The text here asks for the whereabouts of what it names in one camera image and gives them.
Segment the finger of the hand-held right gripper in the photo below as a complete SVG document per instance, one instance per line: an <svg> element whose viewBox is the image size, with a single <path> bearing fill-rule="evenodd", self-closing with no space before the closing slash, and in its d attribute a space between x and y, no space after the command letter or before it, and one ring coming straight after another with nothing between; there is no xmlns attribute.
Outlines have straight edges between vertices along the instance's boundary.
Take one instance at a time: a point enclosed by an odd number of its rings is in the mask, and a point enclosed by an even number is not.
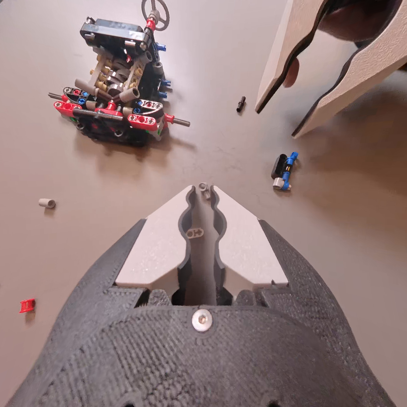
<svg viewBox="0 0 407 407"><path fill-rule="evenodd" d="M288 1L262 75L255 112L261 113L285 81L296 57L307 48L326 13L327 0Z"/></svg>
<svg viewBox="0 0 407 407"><path fill-rule="evenodd" d="M399 2L378 36L345 63L331 89L317 99L292 133L298 138L382 82L407 61L407 2Z"/></svg>

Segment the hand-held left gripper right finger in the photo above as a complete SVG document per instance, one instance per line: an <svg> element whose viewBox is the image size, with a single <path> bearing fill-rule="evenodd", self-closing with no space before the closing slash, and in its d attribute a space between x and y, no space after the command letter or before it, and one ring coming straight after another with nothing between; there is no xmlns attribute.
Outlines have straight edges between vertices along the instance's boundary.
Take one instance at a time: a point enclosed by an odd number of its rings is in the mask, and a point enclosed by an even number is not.
<svg viewBox="0 0 407 407"><path fill-rule="evenodd" d="M211 186L217 299L235 299L241 291L287 288L289 280L261 221L217 186Z"/></svg>

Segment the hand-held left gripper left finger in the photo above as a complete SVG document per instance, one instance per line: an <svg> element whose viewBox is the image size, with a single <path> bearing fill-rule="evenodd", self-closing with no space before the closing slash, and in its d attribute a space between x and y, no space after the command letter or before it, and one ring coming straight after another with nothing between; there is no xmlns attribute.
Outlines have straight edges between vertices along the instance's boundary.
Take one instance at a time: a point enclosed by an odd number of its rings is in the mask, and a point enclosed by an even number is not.
<svg viewBox="0 0 407 407"><path fill-rule="evenodd" d="M144 221L115 284L120 288L160 289L172 297L191 275L192 225L196 188L187 186Z"/></svg>

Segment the black lego cross connector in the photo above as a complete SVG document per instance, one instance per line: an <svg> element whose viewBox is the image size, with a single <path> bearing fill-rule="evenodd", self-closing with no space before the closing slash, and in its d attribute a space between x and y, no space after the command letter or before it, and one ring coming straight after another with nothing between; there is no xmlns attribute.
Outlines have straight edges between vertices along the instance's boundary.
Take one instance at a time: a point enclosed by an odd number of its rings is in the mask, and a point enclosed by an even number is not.
<svg viewBox="0 0 407 407"><path fill-rule="evenodd" d="M277 157L277 159L275 161L275 164L273 166L273 169L272 169L272 173L271 173L271 178L272 179L282 177L282 174L283 174L284 169L285 169L286 161L287 161L287 155L286 154L278 155L278 157Z"/></svg>

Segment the partly built lego car chassis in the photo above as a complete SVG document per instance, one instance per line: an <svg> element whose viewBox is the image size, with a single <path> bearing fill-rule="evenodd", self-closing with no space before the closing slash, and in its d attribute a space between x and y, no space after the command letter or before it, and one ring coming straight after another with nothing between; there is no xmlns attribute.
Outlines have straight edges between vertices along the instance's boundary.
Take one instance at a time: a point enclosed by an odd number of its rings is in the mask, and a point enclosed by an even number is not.
<svg viewBox="0 0 407 407"><path fill-rule="evenodd" d="M76 79L55 99L54 108L76 129L95 142L142 147L151 138L160 141L169 124L191 123L164 111L162 91L171 85L165 78L156 31L170 22L165 1L141 2L145 26L88 17L80 34L97 55L88 81Z"/></svg>

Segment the person's right hand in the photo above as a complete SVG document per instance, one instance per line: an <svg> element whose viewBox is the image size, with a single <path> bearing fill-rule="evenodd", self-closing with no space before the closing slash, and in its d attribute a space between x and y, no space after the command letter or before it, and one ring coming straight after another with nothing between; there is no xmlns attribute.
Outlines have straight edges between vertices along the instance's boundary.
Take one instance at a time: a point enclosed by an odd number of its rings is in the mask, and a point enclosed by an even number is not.
<svg viewBox="0 0 407 407"><path fill-rule="evenodd" d="M341 1L324 15L318 30L346 42L361 43L375 38L398 5L395 0Z"/></svg>

